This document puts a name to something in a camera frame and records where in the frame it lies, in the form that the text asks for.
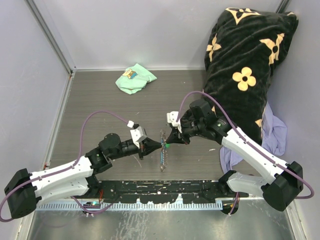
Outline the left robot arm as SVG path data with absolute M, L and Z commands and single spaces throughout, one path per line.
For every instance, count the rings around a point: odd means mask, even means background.
M 42 171 L 18 170 L 4 188 L 3 201 L 8 204 L 11 219 L 19 219 L 60 198 L 95 198 L 100 193 L 95 175 L 111 168 L 113 160 L 135 154 L 142 159 L 161 147 L 160 142 L 146 136 L 121 141 L 117 134 L 109 133 L 78 160 Z

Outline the blue handled key ring organizer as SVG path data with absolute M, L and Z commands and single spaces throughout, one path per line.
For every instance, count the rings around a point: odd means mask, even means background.
M 162 129 L 160 131 L 160 142 L 161 142 L 161 150 L 160 150 L 160 171 L 164 172 L 167 168 L 168 164 L 168 153 L 167 153 L 167 142 L 166 142 L 166 132 Z

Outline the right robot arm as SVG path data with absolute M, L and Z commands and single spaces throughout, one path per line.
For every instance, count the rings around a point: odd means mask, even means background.
M 201 136 L 233 150 L 260 174 L 252 176 L 229 170 L 218 180 L 223 196 L 241 192 L 262 197 L 272 208 L 282 212 L 303 190 L 303 168 L 299 163 L 287 163 L 272 155 L 239 127 L 232 128 L 226 117 L 216 117 L 204 99 L 193 101 L 189 109 L 191 120 L 184 123 L 178 119 L 178 111 L 167 113 L 166 121 L 172 129 L 166 139 L 168 144 L 187 145 L 191 137 Z

